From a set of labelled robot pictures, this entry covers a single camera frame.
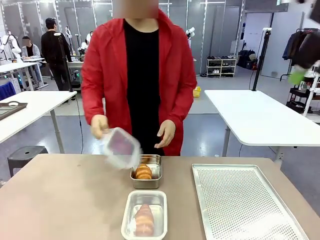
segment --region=seated person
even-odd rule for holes
[[[22,44],[23,44],[23,47],[22,47],[22,59],[23,60],[41,58],[39,48],[37,47],[37,45],[31,43],[31,40],[28,36],[24,36],[22,38]],[[35,71],[37,83],[39,85],[39,83],[41,83],[39,69],[35,66],[32,66],[32,68]]]

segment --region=person's right hand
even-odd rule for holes
[[[108,132],[108,118],[105,115],[94,115],[91,119],[91,133],[96,139],[101,139]]]

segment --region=black shirt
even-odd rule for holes
[[[47,63],[49,64],[63,64],[62,53],[59,44],[59,37],[55,36],[55,31],[47,31],[41,37],[41,52]],[[61,33],[63,42],[63,49],[69,62],[71,61],[71,54],[69,45],[65,36]]]
[[[159,131],[159,30],[140,32],[124,21],[127,62],[127,100],[132,135],[144,154],[164,155]]]
[[[31,44],[31,46],[26,46],[26,51],[28,53],[28,57],[32,57],[34,55],[34,51],[32,50],[33,47],[34,47],[33,44]]]

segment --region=green object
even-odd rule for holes
[[[295,71],[289,76],[288,82],[293,85],[299,85],[300,82],[305,78],[305,73],[305,71]]]

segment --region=neck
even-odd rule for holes
[[[126,18],[125,21],[131,27],[143,33],[152,33],[159,29],[158,21],[154,18]]]

